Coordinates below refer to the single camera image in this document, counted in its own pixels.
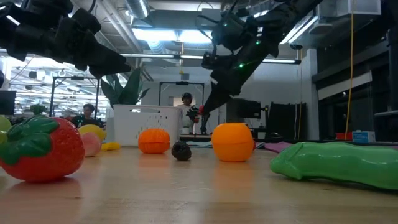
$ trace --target table surface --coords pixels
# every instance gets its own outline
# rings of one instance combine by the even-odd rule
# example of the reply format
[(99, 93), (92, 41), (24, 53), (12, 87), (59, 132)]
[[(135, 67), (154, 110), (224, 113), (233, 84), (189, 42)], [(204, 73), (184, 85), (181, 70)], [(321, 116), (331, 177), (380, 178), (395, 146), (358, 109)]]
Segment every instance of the table surface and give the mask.
[(272, 152), (219, 162), (136, 148), (102, 152), (52, 184), (27, 184), (0, 169), (1, 224), (398, 223), (396, 192), (328, 181), (299, 182), (269, 170)]

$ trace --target metal frame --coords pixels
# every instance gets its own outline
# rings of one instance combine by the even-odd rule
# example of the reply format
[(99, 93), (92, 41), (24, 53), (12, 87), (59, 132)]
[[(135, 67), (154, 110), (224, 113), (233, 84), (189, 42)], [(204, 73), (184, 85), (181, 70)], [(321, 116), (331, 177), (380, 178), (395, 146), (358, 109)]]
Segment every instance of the metal frame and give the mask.
[(97, 78), (86, 78), (86, 77), (77, 77), (77, 76), (72, 76), (72, 77), (53, 77), (52, 79), (52, 89), (51, 89), (51, 100), (50, 100), (50, 112), (49, 112), (49, 117), (53, 116), (53, 107), (54, 107), (54, 93), (55, 93), (55, 88), (58, 86), (69, 86), (65, 84), (56, 84), (55, 81), (57, 79), (71, 79), (71, 80), (97, 80), (97, 94), (95, 97), (95, 112), (94, 112), (94, 119), (97, 119), (97, 107), (98, 107), (98, 95), (100, 93), (100, 79)]
[[(201, 92), (201, 103), (202, 104), (204, 104), (205, 103), (205, 84), (204, 83), (190, 83), (190, 82), (187, 82), (188, 83), (188, 85), (201, 85), (201, 89), (202, 89), (202, 92)], [(159, 83), (159, 106), (160, 106), (160, 99), (161, 99), (161, 96), (162, 96), (162, 85), (163, 84), (176, 84), (176, 85), (178, 85), (178, 82), (160, 82)]]

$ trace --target white basket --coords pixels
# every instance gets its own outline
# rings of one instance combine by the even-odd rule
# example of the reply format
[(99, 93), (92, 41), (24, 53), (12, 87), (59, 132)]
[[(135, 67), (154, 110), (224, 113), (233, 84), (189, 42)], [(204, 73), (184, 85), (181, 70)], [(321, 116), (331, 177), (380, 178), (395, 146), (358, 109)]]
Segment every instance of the white basket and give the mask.
[(149, 128), (166, 130), (172, 146), (180, 138), (181, 108), (172, 106), (113, 105), (114, 135), (121, 146), (138, 146), (141, 132)]

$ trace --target red toy strawberry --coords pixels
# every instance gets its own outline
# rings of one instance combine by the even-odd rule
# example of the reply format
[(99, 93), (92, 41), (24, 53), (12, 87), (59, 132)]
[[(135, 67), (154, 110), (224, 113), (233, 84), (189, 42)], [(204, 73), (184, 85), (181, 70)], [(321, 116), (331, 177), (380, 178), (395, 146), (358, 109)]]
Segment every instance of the red toy strawberry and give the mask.
[(0, 144), (0, 165), (11, 176), (48, 182), (78, 170), (85, 150), (74, 125), (61, 118), (34, 116), (7, 132)]

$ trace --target man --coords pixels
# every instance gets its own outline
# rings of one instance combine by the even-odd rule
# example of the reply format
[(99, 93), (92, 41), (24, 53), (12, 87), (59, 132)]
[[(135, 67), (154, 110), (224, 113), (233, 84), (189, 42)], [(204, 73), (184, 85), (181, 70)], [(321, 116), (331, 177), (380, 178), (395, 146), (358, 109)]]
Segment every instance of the man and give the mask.
[(85, 104), (83, 106), (83, 115), (74, 117), (72, 119), (72, 123), (76, 126), (76, 128), (80, 128), (87, 124), (94, 124), (101, 127), (101, 123), (91, 117), (91, 114), (94, 112), (94, 110), (95, 107), (92, 104)]
[(193, 133), (193, 124), (199, 122), (197, 116), (189, 116), (188, 112), (192, 111), (191, 109), (193, 106), (192, 103), (192, 94), (191, 93), (184, 93), (181, 96), (182, 104), (178, 105), (177, 107), (183, 110), (182, 116), (182, 128), (188, 128), (189, 133)]

